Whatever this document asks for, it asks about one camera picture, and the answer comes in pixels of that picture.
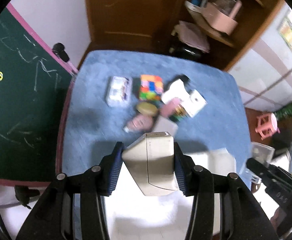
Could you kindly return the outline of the black chalkboard knob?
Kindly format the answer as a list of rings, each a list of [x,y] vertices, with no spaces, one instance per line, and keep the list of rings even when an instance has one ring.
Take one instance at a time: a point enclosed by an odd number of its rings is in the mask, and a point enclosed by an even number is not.
[[[55,43],[52,48],[53,53],[65,63],[69,62],[70,58],[65,51],[65,46],[62,43]]]

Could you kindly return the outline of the pink hair roller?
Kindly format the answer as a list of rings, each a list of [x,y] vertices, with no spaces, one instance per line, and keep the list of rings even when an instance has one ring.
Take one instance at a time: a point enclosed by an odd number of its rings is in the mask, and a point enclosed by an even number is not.
[[[179,98],[171,99],[167,104],[163,104],[160,107],[160,115],[164,118],[168,118],[175,113],[176,107],[180,104]]]

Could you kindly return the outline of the folded pink cloth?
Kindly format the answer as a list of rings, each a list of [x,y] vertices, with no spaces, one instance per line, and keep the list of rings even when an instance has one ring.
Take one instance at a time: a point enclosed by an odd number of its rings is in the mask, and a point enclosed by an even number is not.
[[[179,24],[174,26],[171,35],[177,36],[180,42],[189,47],[201,50],[204,53],[210,51],[206,34],[202,33],[196,24],[179,21]]]

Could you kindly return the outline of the green chalkboard pink frame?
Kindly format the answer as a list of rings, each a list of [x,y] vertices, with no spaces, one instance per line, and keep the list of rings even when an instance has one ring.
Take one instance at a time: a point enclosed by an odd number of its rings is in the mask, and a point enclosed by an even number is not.
[[[9,4],[0,14],[0,184],[41,187],[60,165],[57,140],[76,69]]]

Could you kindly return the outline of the black charger plug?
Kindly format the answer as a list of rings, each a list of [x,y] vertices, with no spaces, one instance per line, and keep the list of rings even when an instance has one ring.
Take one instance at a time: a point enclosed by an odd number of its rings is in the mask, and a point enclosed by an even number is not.
[[[175,76],[169,83],[168,88],[174,90],[186,90],[189,85],[190,78],[185,74]]]

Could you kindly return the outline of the white storage tray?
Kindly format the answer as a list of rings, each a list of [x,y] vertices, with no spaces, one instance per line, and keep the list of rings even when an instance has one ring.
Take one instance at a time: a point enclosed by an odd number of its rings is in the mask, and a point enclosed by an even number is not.
[[[226,148],[185,154],[214,174],[236,172],[235,158]],[[110,239],[185,239],[193,197],[185,197],[181,191],[147,197],[123,164],[115,191],[104,202]],[[215,194],[213,235],[219,231],[220,197]]]

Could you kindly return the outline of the brown wooden door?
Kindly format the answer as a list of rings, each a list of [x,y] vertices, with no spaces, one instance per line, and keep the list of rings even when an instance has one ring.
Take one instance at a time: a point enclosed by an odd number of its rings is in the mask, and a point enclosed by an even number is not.
[[[91,48],[162,52],[177,0],[86,0]]]

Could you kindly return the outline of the pink plastic stool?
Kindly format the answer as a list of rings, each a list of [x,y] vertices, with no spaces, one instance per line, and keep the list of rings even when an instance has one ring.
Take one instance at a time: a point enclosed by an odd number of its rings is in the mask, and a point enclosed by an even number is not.
[[[266,113],[258,116],[255,132],[261,136],[262,140],[272,137],[276,133],[280,133],[275,114]]]

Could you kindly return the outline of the wooden corner shelf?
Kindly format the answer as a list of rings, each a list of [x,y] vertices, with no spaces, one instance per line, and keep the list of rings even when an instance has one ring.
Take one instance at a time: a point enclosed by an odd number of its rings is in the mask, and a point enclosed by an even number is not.
[[[249,16],[254,11],[264,12],[265,5],[261,0],[191,0],[185,1],[185,7],[203,33],[234,48],[239,32],[247,38],[253,30],[244,28],[245,23],[253,22]]]

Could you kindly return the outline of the blue plush table mat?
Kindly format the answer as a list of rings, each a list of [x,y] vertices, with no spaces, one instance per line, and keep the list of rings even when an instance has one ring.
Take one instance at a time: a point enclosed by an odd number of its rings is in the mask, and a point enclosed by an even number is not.
[[[175,57],[95,50],[77,74],[62,171],[89,170],[121,141],[117,186],[102,199],[111,239],[184,239],[193,198],[179,190],[174,143],[194,163],[226,175],[249,155],[247,117],[234,78]]]

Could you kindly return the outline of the pink desktop organizer box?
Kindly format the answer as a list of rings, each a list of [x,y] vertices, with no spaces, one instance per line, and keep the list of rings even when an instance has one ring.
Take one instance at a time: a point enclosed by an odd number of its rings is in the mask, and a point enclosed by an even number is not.
[[[231,35],[238,24],[235,18],[241,6],[240,0],[210,0],[201,14],[213,29]]]

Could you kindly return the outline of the multicolour puzzle cube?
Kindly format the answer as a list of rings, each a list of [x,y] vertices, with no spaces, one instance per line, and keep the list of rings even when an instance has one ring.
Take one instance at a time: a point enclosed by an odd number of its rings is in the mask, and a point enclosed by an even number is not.
[[[160,101],[164,92],[163,80],[155,75],[141,75],[139,100],[141,101]]]

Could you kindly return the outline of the pink cream tube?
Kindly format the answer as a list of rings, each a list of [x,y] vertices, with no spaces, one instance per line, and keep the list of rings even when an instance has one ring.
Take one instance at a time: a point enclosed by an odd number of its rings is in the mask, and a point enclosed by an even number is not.
[[[126,133],[148,131],[152,128],[153,123],[153,118],[151,116],[139,114],[130,120],[123,130]]]

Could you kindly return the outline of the clear floss pick box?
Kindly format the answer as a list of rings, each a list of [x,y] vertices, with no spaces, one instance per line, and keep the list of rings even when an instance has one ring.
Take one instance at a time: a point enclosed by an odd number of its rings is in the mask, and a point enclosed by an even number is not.
[[[126,108],[131,99],[133,79],[131,77],[113,76],[106,94],[109,107]]]

